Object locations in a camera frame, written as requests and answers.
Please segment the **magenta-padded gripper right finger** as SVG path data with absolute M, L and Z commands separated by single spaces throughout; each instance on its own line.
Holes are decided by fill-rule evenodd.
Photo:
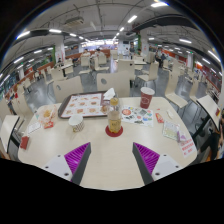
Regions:
M 182 169 L 168 154 L 158 154 L 141 144 L 133 143 L 132 152 L 145 185 Z

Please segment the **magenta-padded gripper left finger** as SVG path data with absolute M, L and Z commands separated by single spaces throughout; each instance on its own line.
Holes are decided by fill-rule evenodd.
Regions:
M 43 169 L 79 185 L 84 175 L 90 154 L 91 143 L 88 142 L 65 155 L 56 155 L 43 166 Z

